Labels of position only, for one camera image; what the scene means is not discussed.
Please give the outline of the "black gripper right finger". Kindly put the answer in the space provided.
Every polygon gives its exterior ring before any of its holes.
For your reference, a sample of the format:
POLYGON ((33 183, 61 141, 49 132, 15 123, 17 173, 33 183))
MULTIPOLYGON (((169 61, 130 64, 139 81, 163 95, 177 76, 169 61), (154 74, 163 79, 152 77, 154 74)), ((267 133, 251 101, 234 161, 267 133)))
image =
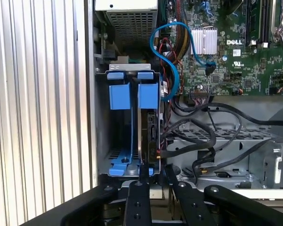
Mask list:
POLYGON ((200 192, 178 181, 172 165, 165 174, 187 226, 283 226, 283 213, 219 185, 200 192))

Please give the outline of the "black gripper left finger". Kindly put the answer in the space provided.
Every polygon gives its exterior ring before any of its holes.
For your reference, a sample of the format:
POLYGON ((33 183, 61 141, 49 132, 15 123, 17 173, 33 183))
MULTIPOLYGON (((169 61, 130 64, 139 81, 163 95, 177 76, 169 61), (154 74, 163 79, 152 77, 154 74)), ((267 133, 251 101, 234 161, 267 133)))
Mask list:
POLYGON ((27 221, 25 226, 150 226, 149 168, 121 189, 101 185, 27 221))

